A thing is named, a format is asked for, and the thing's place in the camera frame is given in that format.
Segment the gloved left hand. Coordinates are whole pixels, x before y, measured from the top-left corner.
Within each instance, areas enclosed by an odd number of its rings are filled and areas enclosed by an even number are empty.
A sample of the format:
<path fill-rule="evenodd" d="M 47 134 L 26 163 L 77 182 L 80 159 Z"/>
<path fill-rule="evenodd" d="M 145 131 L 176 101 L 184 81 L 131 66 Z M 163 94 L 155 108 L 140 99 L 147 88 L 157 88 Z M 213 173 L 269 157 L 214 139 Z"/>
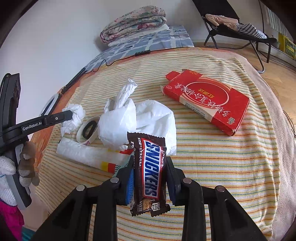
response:
<path fill-rule="evenodd" d="M 34 168 L 36 146 L 33 142 L 24 143 L 23 149 L 20 153 L 20 163 L 18 168 L 15 167 L 14 162 L 6 157 L 1 156 L 1 201 L 10 206 L 16 206 L 17 202 L 9 187 L 6 175 L 13 175 L 17 171 L 20 175 L 20 184 L 23 187 L 39 185 L 39 177 Z"/>

